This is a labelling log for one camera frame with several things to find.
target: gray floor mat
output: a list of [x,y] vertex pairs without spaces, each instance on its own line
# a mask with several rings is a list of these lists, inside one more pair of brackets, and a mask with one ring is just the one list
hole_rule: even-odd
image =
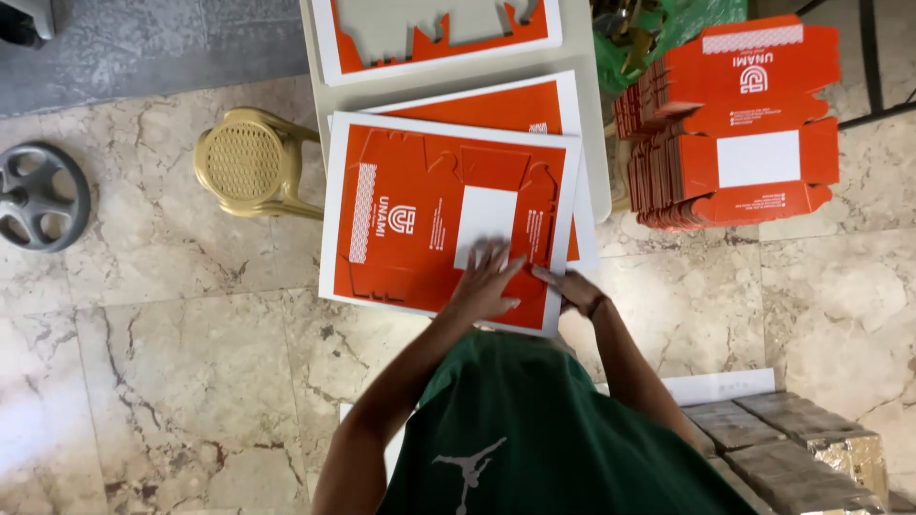
[[0,41],[0,117],[307,73],[298,0],[55,0],[58,36]]

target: jumpman logo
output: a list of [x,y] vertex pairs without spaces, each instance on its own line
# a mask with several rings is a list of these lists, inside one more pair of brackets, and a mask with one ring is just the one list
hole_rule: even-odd
[[476,455],[468,456],[466,458],[461,458],[461,457],[452,458],[449,456],[436,456],[436,459],[432,460],[433,463],[439,463],[439,462],[451,463],[453,465],[458,465],[461,468],[461,475],[464,478],[464,490],[461,493],[461,506],[458,507],[458,510],[455,510],[455,515],[465,515],[465,513],[467,513],[467,508],[464,506],[464,499],[467,497],[467,489],[468,488],[477,488],[477,486],[480,485],[480,482],[478,481],[478,478],[480,477],[480,473],[484,471],[484,469],[486,468],[486,464],[490,463],[493,460],[491,460],[490,458],[487,458],[486,460],[484,460],[484,464],[481,465],[480,468],[476,468],[477,462],[479,462],[482,457],[495,451],[496,448],[502,445],[503,442],[505,441],[506,441],[506,437],[503,436],[495,444],[490,445],[489,447],[477,453]]

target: die-cut cardboard sheet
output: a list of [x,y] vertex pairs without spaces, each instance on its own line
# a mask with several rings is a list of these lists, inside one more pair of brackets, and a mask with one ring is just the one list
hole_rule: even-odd
[[[382,105],[362,112],[463,126],[565,136],[582,134],[575,71]],[[333,115],[328,115],[328,124],[333,126]],[[579,180],[572,206],[572,231],[566,260],[567,267],[580,271],[600,268],[584,156],[579,158]]]
[[502,5],[510,25],[508,33],[483,41],[452,45],[449,15],[440,21],[442,37],[433,41],[418,27],[413,28],[413,46],[404,61],[378,60],[363,63],[353,40],[344,33],[337,16],[336,0],[311,0],[318,53],[324,83],[334,86],[381,79],[415,71],[428,70],[470,59],[501,56],[534,49],[559,47],[563,42],[560,22],[560,0],[538,0],[528,19],[516,20],[516,9],[508,2]]
[[581,153],[578,137],[334,113],[319,296],[432,316],[469,246],[510,236],[521,304],[483,323],[555,336],[560,297],[530,265],[565,271]]

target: person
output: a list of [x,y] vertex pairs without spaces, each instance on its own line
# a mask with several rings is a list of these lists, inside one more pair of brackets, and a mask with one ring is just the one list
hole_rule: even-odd
[[[754,513],[697,452],[614,303],[583,276],[532,269],[592,321],[609,397],[551,341],[474,329],[519,305],[502,294],[525,258],[508,258],[496,241],[471,251],[449,303],[341,422],[312,511]],[[386,487],[383,453],[405,421]]]

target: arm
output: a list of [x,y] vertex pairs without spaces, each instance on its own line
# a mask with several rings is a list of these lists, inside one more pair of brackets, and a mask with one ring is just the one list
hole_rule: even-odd
[[480,263],[471,251],[452,300],[369,385],[331,440],[312,512],[374,513],[385,495],[385,447],[407,421],[432,374],[474,322],[505,313],[518,299],[502,297],[525,258],[504,270],[509,247],[489,242]]
[[535,268],[534,275],[558,289],[566,305],[592,321],[611,397],[671,429],[699,450],[677,402],[639,352],[614,303],[577,272],[557,276]]

